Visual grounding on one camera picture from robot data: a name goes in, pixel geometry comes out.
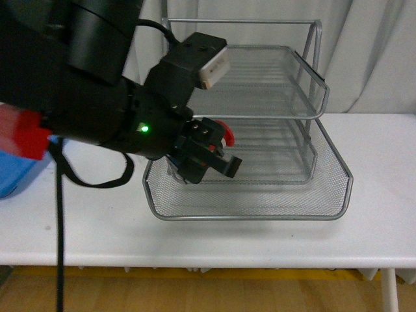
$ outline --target red cap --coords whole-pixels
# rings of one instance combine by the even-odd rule
[[[0,105],[0,150],[40,160],[52,131],[40,127],[41,114],[9,104]]]
[[[222,122],[221,120],[215,120],[215,122],[222,125],[224,128],[226,128],[226,133],[224,135],[224,140],[226,141],[227,146],[234,146],[235,138],[233,131],[227,126],[225,122]]]

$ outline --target blue object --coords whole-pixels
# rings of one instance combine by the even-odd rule
[[[13,192],[37,162],[0,151],[0,198]]]
[[[49,139],[53,142],[57,140],[55,136]],[[50,161],[49,153],[41,161],[35,161],[0,150],[0,199],[17,195],[26,189]]]

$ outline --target mesh tray shelf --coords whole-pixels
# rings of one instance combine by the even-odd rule
[[[231,69],[210,90],[195,89],[188,105],[208,118],[315,119],[329,88],[291,48],[228,46]]]
[[[225,154],[237,156],[244,161],[233,179],[210,168],[202,184],[304,184],[311,179],[317,152],[300,122],[222,121],[235,134],[235,145],[232,148],[225,147]]]
[[[265,166],[269,162],[259,162],[259,166],[265,167],[264,170],[257,168],[256,172],[259,172],[258,176],[263,176],[260,172],[268,172],[262,179],[266,183],[245,178],[230,179],[227,183],[210,183],[210,177],[207,176],[207,180],[199,185],[182,185],[166,173],[168,165],[165,159],[151,161],[144,174],[144,187],[151,210],[163,220],[339,218],[348,207],[352,174],[319,120],[311,122],[309,134],[317,161],[315,172],[306,183],[276,183],[269,179],[270,168]],[[279,140],[279,137],[277,135],[270,139]],[[300,140],[307,142],[303,136]]]

